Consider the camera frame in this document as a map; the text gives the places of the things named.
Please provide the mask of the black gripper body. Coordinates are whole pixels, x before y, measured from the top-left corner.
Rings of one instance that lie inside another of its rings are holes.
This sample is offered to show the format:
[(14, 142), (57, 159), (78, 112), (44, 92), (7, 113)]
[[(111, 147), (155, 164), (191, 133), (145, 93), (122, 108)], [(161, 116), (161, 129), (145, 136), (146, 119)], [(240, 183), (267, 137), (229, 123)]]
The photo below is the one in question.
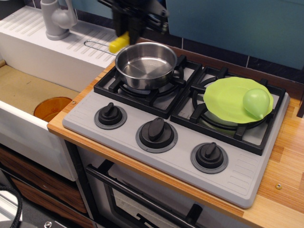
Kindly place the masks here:
[(113, 10), (123, 11), (128, 17), (147, 17), (147, 28), (158, 32), (168, 29), (167, 9), (157, 0), (100, 0), (99, 3)]

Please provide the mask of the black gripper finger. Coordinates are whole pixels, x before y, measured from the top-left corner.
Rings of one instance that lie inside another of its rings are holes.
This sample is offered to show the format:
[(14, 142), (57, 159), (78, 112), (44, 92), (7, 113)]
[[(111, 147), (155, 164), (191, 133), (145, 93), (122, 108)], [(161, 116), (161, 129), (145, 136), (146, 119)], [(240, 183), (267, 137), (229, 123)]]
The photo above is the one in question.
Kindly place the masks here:
[(128, 25), (128, 14), (123, 11), (113, 10), (113, 25), (117, 37), (122, 36), (124, 33), (129, 31)]
[(136, 43), (143, 35), (147, 26), (147, 17), (128, 17), (128, 32), (130, 43)]

